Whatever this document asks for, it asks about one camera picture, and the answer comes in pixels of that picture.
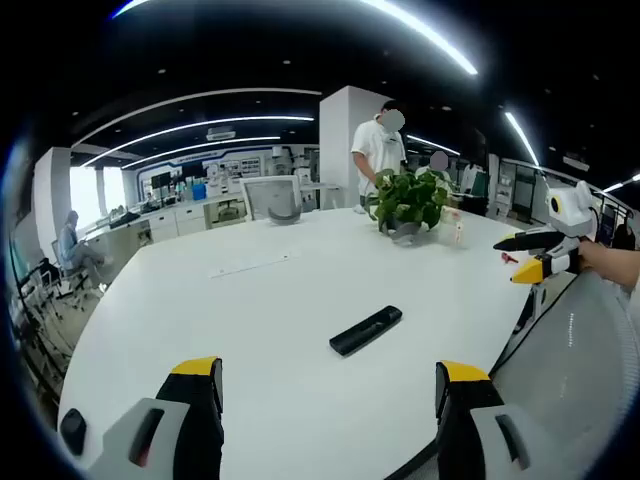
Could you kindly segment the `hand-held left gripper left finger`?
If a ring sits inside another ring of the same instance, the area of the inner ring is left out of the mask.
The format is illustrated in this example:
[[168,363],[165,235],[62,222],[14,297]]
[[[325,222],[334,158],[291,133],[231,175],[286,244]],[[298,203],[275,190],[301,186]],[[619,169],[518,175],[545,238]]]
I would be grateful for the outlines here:
[[174,367],[103,436],[90,479],[218,479],[224,444],[222,360]]

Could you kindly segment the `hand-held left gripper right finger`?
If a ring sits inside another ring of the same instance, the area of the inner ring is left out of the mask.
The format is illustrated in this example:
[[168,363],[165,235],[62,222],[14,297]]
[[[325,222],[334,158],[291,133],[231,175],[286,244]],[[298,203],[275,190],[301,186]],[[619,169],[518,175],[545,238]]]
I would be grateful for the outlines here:
[[441,479],[555,477],[550,437],[522,408],[505,403],[483,370],[439,361],[435,378]]

